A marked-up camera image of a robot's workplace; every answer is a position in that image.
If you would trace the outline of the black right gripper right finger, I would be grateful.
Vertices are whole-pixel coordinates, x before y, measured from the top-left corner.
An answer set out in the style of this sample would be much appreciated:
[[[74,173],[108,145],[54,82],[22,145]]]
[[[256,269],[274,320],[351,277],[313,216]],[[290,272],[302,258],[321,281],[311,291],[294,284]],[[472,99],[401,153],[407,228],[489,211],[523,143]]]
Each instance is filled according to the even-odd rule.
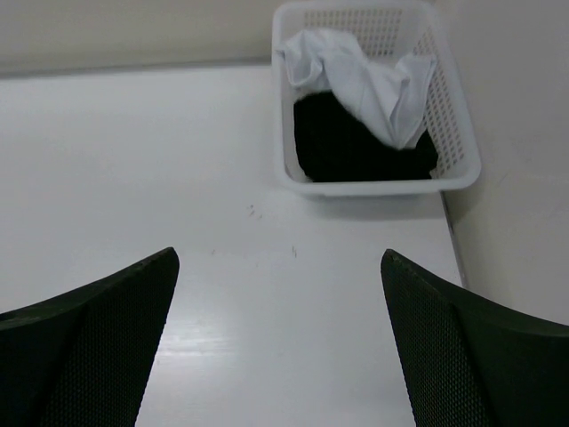
[[[456,286],[389,249],[381,259],[418,426],[566,426],[568,327]]]

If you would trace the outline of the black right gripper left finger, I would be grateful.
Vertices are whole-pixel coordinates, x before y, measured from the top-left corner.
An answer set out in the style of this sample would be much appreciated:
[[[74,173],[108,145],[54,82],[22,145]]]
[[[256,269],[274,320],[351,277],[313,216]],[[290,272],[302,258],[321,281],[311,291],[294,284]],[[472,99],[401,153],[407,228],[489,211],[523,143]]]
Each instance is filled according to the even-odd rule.
[[[3,426],[133,426],[180,269],[171,247],[1,316]]]

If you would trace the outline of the white skirt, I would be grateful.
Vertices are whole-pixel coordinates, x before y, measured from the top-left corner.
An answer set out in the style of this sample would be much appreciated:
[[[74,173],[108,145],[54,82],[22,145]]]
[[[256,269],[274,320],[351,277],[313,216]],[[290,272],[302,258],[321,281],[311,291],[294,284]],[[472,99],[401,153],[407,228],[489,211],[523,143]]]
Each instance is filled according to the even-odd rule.
[[[277,48],[291,87],[330,91],[383,144],[414,149],[435,74],[434,55],[407,53],[395,65],[373,61],[356,36],[330,28],[303,29]]]

